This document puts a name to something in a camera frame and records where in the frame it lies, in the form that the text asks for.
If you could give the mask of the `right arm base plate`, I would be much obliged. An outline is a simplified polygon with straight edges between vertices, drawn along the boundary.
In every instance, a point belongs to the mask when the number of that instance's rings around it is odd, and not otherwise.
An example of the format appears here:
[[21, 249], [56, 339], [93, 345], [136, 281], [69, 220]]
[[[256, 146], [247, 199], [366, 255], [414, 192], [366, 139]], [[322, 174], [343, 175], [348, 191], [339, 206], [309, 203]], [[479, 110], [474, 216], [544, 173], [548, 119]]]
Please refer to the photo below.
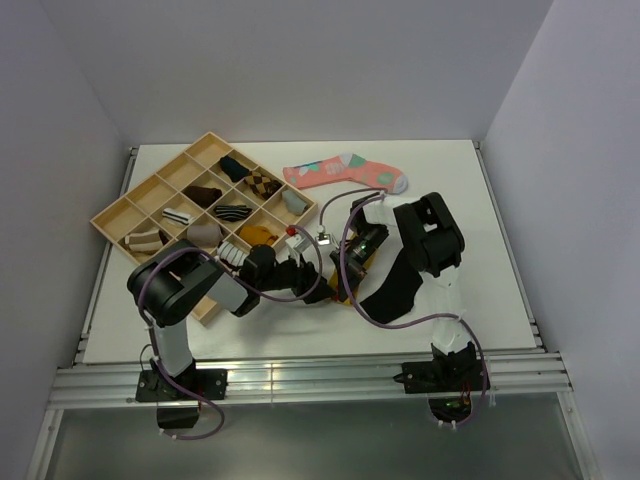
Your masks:
[[406, 394], [481, 392], [491, 386], [479, 360], [436, 358], [424, 362], [405, 362], [393, 377]]

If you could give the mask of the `rolled black striped sock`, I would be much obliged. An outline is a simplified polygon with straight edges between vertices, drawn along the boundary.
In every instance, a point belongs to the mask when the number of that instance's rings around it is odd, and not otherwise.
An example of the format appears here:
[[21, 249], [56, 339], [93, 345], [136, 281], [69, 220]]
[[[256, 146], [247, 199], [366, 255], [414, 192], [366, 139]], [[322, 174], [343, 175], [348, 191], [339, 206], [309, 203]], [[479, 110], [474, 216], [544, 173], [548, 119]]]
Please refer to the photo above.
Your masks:
[[228, 223], [244, 221], [252, 213], [253, 209], [244, 204], [219, 204], [213, 207], [213, 215]]

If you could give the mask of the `rolled grey sock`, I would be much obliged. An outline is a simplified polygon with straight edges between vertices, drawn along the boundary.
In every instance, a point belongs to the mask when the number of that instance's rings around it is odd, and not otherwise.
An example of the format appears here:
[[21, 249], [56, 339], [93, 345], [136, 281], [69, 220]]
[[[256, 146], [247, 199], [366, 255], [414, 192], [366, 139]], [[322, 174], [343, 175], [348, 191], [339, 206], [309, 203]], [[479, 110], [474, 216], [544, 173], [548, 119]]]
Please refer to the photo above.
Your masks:
[[307, 203], [289, 189], [282, 192], [282, 199], [292, 215], [301, 216], [308, 208]]

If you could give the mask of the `rolled white black sock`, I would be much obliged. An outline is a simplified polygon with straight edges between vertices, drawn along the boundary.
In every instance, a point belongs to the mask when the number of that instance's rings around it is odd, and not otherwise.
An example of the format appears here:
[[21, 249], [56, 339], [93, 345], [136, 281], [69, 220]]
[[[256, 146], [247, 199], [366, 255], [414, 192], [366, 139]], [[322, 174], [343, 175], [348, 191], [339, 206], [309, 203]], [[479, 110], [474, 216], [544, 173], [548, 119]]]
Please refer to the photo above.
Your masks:
[[193, 221], [193, 216], [190, 213], [175, 210], [170, 207], [164, 208], [161, 211], [161, 216], [175, 225], [189, 226]]

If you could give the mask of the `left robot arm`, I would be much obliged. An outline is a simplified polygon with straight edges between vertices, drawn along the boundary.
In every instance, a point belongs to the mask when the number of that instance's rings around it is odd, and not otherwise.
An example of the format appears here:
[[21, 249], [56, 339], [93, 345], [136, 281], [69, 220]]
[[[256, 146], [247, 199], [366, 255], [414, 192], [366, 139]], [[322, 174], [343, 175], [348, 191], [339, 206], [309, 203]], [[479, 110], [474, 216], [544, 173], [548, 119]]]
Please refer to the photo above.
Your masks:
[[266, 244], [252, 247], [236, 272], [227, 269], [229, 264], [181, 240], [137, 267], [127, 280], [127, 289], [150, 329], [154, 363], [162, 372], [159, 388], [172, 399], [187, 397], [195, 386], [186, 317], [202, 299], [241, 317], [272, 291], [289, 290], [293, 301], [307, 304], [335, 294], [311, 262], [303, 258], [278, 262], [275, 250]]

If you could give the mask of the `aluminium frame rail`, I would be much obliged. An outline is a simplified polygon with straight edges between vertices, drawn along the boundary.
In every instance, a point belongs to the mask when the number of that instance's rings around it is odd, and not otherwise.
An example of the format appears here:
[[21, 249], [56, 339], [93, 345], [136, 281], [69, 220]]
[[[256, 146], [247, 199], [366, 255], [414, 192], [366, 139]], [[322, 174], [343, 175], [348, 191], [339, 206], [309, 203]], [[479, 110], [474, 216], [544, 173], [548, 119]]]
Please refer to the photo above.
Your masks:
[[[225, 369], [223, 405], [392, 400], [404, 397], [393, 380], [408, 361], [429, 355], [367, 355], [285, 360], [203, 361], [202, 370]], [[494, 354], [489, 357], [491, 392], [496, 395], [565, 393], [572, 390], [558, 353]], [[137, 407], [136, 363], [79, 364], [57, 371], [50, 410]]]

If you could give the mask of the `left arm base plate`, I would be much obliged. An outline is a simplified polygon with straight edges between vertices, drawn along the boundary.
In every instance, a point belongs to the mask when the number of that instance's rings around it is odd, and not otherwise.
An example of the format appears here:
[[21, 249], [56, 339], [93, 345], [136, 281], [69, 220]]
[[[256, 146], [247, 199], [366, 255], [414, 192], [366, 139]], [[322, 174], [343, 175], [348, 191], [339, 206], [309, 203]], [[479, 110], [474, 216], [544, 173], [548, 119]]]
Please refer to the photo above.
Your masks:
[[[208, 400], [223, 400], [227, 388], [225, 369], [192, 369], [173, 378], [183, 389], [190, 390]], [[157, 370], [140, 373], [135, 401], [139, 403], [192, 400], [192, 397], [172, 386]]]

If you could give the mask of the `pink patterned sock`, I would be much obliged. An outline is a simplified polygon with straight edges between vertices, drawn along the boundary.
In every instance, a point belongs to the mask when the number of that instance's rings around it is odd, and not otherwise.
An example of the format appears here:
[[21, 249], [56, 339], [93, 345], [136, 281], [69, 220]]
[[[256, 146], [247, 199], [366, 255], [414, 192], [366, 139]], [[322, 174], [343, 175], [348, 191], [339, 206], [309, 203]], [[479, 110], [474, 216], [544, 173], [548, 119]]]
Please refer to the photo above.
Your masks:
[[347, 153], [282, 170], [283, 177], [298, 189], [339, 182], [355, 182], [366, 187], [401, 194], [409, 187], [407, 176], [398, 168]]

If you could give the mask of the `wooden compartment tray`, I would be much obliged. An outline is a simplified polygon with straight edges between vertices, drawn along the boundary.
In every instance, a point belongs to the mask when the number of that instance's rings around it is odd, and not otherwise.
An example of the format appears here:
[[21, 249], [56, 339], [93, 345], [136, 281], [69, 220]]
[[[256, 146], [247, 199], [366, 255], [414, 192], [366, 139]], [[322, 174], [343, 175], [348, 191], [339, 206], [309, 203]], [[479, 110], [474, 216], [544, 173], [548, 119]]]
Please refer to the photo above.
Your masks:
[[275, 168], [207, 133], [91, 223], [137, 265], [188, 239], [236, 268], [259, 244], [283, 249], [317, 210]]

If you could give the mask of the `rolled white striped sock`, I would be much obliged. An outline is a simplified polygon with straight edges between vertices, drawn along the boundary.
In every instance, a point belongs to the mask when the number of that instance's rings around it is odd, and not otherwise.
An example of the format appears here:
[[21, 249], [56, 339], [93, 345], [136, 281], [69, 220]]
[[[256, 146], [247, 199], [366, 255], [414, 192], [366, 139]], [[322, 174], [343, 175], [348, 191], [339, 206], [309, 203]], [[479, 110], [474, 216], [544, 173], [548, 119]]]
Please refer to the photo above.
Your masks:
[[217, 247], [217, 255], [221, 261], [234, 269], [240, 269], [248, 257], [244, 250], [229, 241], [223, 241]]

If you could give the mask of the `rolled dark brown sock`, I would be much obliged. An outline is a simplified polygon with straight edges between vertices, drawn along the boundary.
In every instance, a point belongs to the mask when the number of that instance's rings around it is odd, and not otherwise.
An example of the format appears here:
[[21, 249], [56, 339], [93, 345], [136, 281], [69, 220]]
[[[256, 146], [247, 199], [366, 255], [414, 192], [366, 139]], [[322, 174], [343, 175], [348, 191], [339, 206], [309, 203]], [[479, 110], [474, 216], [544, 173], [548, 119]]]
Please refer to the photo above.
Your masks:
[[189, 185], [183, 190], [183, 194], [199, 207], [206, 209], [222, 196], [223, 191], [216, 187]]

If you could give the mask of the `rolled brown white sock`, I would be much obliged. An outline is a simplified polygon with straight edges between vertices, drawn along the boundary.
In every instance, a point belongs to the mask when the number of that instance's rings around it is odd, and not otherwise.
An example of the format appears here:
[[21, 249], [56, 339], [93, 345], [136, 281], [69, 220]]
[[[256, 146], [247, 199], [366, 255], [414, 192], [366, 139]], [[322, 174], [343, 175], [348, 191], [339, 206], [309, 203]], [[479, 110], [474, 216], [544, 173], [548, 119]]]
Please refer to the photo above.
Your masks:
[[131, 252], [153, 254], [169, 241], [167, 235], [154, 228], [145, 232], [133, 232], [125, 236], [124, 244]]

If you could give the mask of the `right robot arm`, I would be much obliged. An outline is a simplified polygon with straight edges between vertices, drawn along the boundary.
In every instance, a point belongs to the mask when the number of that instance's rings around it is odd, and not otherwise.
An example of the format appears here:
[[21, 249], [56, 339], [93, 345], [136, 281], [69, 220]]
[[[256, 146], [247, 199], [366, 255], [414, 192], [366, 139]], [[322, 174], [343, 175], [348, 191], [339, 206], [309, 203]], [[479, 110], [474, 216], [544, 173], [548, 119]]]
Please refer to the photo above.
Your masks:
[[[366, 276], [365, 263], [386, 241], [391, 227], [398, 230], [402, 247], [381, 287], [360, 301], [354, 290]], [[337, 298], [349, 300], [369, 324], [385, 330], [433, 324], [431, 349], [438, 359], [433, 378], [446, 390], [457, 388], [467, 377], [461, 358], [486, 365], [477, 336], [459, 313], [436, 312], [404, 323], [399, 319], [415, 305], [424, 274], [446, 294], [455, 292], [464, 250], [462, 232], [439, 193], [401, 201], [370, 189], [352, 203], [341, 238], [330, 254], [337, 273]]]

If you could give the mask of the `rolled dark navy sock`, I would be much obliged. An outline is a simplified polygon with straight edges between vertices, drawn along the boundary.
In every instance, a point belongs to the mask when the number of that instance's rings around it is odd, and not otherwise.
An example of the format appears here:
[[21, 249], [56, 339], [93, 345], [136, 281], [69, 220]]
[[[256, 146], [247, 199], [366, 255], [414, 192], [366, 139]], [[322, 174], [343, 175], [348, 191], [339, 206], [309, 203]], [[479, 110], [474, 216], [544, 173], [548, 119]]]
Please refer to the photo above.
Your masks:
[[242, 181], [251, 171], [229, 155], [219, 160], [220, 169], [233, 183]]

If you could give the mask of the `rolled mustard sock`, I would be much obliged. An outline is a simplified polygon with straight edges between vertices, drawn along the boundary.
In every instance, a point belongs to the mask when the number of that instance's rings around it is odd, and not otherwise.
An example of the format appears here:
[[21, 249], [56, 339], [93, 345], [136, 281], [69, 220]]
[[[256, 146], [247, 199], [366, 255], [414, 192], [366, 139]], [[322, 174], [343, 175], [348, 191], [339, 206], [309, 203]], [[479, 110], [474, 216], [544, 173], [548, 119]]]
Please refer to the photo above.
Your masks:
[[239, 230], [238, 236], [251, 247], [272, 246], [278, 240], [276, 234], [262, 225], [245, 225]]

